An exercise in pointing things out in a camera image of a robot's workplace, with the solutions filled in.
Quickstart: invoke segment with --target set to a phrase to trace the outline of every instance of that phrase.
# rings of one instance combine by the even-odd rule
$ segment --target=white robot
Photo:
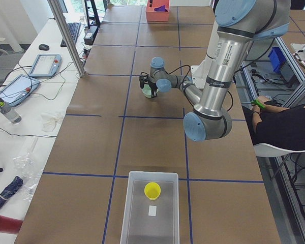
[[[288,30],[291,0],[220,0],[215,10],[219,40],[203,91],[191,77],[170,75],[164,60],[155,57],[150,74],[140,76],[140,86],[149,84],[151,97],[171,88],[180,89],[193,105],[184,117],[186,135],[194,141],[222,138],[232,128],[228,112],[222,108],[234,72],[247,56],[254,40],[273,39]]]

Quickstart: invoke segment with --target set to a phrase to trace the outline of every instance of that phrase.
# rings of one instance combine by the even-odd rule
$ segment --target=white desk
[[[66,20],[67,22],[79,22],[79,15],[66,16]],[[78,53],[80,53],[84,48],[84,44],[82,43],[83,37],[84,29],[82,28],[76,44]],[[55,20],[49,19],[20,60],[20,65],[32,65],[36,56],[41,53],[58,53],[62,56],[60,71],[63,70],[70,62],[72,62],[72,59],[67,47],[60,47],[61,40],[62,36]],[[48,51],[39,50],[38,46],[41,43],[49,45],[50,49]],[[24,71],[20,69],[11,73],[5,84],[8,84],[19,74],[24,74]],[[59,112],[65,115],[67,106],[69,105],[79,79],[76,68],[73,64],[62,72],[62,76],[66,80],[64,84],[64,79],[60,75],[57,75],[52,79],[41,83],[39,88],[35,91],[35,93],[43,94],[48,98],[53,98],[63,84],[63,88],[56,99],[49,101],[40,95],[31,95],[30,98],[27,98],[22,104],[15,108],[15,110],[21,115],[22,121],[14,125],[0,114],[0,127],[12,134],[56,136],[60,129],[60,124],[57,124],[55,129],[50,133],[43,132],[41,114],[43,112]],[[0,130],[0,167],[4,169],[4,171],[0,173],[0,193],[14,179],[14,177],[18,175],[18,171],[15,169],[12,159],[17,156],[25,155],[33,141],[34,137],[10,136],[6,132]],[[44,168],[54,141],[55,138],[38,138],[33,151],[34,162],[37,168]],[[24,195],[20,189],[15,196],[6,202],[4,207],[0,210],[0,215],[16,219],[24,219],[29,204],[30,201],[24,200]],[[14,243],[15,239],[16,235],[0,233],[1,244]]]

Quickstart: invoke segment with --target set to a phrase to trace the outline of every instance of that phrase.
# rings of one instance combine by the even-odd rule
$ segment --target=computer mouse
[[[39,49],[40,49],[40,50],[43,50],[43,51],[47,51],[47,50],[50,49],[50,46],[48,46],[48,45],[42,43],[42,44],[39,45]]]

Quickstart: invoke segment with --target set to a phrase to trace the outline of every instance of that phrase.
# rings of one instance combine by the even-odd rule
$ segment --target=green object
[[[254,105],[258,105],[260,108],[265,108],[265,106],[262,103],[260,103],[260,101],[258,99],[255,99],[251,103]]]

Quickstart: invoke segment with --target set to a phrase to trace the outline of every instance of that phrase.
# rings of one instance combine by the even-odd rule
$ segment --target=chair
[[[271,180],[275,178],[275,176],[278,174],[282,166],[286,163],[286,160],[288,157],[293,154],[293,153],[305,153],[305,150],[301,151],[293,151],[293,150],[287,150],[287,149],[282,149],[276,146],[272,146],[267,143],[259,143],[254,145],[254,151],[256,156],[258,157],[263,157],[263,158],[275,158],[275,157],[280,157],[283,155],[286,155],[282,161],[282,163],[279,165],[278,169],[275,171],[273,176],[271,177]]]
[[[15,68],[23,54],[8,54],[0,48],[0,86],[4,83],[5,77]]]

